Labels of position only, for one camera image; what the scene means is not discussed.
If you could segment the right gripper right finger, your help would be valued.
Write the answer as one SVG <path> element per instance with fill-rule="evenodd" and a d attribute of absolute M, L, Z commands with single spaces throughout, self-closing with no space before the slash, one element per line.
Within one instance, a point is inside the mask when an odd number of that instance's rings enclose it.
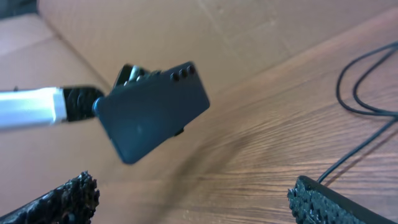
<path fill-rule="evenodd" d="M 299 224 L 396 224 L 304 175 L 287 198 Z"/>

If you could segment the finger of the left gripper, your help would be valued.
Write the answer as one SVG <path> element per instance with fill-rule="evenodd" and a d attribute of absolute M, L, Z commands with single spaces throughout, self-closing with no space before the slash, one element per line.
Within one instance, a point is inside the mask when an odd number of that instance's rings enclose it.
<path fill-rule="evenodd" d="M 119 71 L 113 88 L 126 86 L 130 83 L 147 80 L 161 74 L 161 70 L 147 70 L 138 65 L 125 64 Z"/>
<path fill-rule="evenodd" d="M 83 121 L 95 117 L 93 105 L 104 93 L 93 86 L 63 87 L 67 121 Z"/>

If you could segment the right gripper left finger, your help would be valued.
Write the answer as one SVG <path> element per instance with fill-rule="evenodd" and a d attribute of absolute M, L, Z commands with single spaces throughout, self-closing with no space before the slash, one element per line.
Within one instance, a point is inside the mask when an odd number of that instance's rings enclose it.
<path fill-rule="evenodd" d="M 97 181 L 87 171 L 1 217 L 1 224 L 90 224 L 99 205 Z"/>

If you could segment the Samsung Galaxy smartphone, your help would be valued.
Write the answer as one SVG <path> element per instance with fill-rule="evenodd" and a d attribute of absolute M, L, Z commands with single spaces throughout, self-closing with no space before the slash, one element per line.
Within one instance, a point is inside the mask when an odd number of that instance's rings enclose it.
<path fill-rule="evenodd" d="M 133 164 L 210 107 L 198 70 L 191 61 L 168 70 L 127 79 L 98 98 L 93 112 L 118 156 Z"/>

